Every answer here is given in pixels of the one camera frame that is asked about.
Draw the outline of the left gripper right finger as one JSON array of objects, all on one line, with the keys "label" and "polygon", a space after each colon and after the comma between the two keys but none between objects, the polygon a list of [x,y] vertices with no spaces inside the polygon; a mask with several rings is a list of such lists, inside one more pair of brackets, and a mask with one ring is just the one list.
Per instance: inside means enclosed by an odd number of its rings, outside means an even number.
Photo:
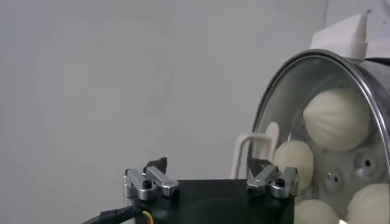
[{"label": "left gripper right finger", "polygon": [[269,194],[275,198],[296,197],[299,194],[299,173],[295,167],[280,170],[266,159],[249,158],[248,169],[252,177],[247,179],[250,197]]}]

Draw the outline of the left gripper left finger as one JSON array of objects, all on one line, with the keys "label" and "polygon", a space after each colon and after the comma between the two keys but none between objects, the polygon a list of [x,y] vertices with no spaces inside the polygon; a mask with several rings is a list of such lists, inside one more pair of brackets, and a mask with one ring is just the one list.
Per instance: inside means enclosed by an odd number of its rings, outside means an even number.
[{"label": "left gripper left finger", "polygon": [[166,175],[168,158],[149,161],[142,170],[126,169],[122,176],[125,201],[152,201],[158,195],[176,199],[180,195],[179,182]]}]

